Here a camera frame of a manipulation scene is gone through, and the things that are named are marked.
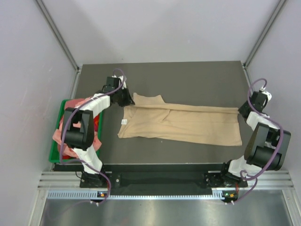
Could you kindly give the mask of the beige t shirt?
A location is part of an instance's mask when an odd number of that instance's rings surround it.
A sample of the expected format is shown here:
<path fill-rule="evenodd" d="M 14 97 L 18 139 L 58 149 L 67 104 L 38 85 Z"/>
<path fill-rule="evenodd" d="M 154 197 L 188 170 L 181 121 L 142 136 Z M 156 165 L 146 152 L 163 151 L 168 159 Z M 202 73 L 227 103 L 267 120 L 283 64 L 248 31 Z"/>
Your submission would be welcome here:
<path fill-rule="evenodd" d="M 134 93 L 124 108 L 119 138 L 145 137 L 207 145 L 241 146 L 238 109 L 170 104 L 161 95 Z"/>

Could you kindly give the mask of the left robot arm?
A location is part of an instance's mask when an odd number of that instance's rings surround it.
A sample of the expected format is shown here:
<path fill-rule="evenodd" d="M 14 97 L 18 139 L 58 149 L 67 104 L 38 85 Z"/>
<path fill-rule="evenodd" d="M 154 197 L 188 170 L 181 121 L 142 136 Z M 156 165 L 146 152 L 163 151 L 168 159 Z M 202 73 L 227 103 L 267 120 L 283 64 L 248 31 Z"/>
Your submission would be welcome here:
<path fill-rule="evenodd" d="M 126 76 L 107 77 L 103 88 L 78 107 L 68 107 L 64 111 L 61 142 L 71 148 L 82 163 L 81 177 L 86 185 L 101 187 L 108 183 L 101 172 L 103 163 L 96 154 L 93 142 L 95 135 L 94 119 L 112 104 L 120 107 L 134 105 L 126 86 Z"/>

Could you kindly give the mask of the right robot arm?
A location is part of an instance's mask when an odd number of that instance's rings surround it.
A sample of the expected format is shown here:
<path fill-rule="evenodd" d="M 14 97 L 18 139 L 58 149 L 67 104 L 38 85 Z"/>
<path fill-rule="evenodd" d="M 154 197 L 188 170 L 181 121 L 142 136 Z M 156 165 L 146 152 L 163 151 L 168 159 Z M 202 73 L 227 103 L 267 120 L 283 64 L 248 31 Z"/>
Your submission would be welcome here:
<path fill-rule="evenodd" d="M 264 90 L 255 91 L 249 101 L 240 108 L 239 113 L 245 119 L 247 125 L 253 130 L 252 136 L 246 146 L 244 155 L 236 160 L 228 161 L 222 165 L 220 182 L 224 186 L 240 183 L 240 172 L 258 173 L 268 163 L 276 147 L 280 145 L 278 153 L 267 170 L 279 170 L 287 153 L 291 139 L 291 133 L 284 130 L 283 140 L 280 143 L 280 128 L 268 120 L 268 116 L 262 116 L 262 111 L 271 100 L 272 95 Z"/>

